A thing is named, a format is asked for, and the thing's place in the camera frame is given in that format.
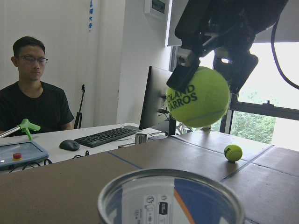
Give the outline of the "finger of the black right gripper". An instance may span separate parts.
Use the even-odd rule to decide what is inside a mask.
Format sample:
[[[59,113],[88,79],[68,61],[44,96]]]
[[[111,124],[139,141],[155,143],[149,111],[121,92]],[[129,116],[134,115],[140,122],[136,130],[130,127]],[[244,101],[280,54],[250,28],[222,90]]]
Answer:
[[[237,94],[258,64],[258,57],[249,51],[229,53],[225,48],[214,50],[214,70],[227,81],[230,92]]]
[[[190,49],[180,48],[176,54],[177,66],[167,81],[174,90],[185,90],[197,71],[200,60]]]

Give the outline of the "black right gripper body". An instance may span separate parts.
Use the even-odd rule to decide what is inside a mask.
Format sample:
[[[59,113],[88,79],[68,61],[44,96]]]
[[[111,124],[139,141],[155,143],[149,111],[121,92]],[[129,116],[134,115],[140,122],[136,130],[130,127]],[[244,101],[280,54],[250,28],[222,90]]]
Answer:
[[[285,0],[190,0],[175,28],[181,40],[178,58],[204,57],[236,40],[241,45],[272,27]]]

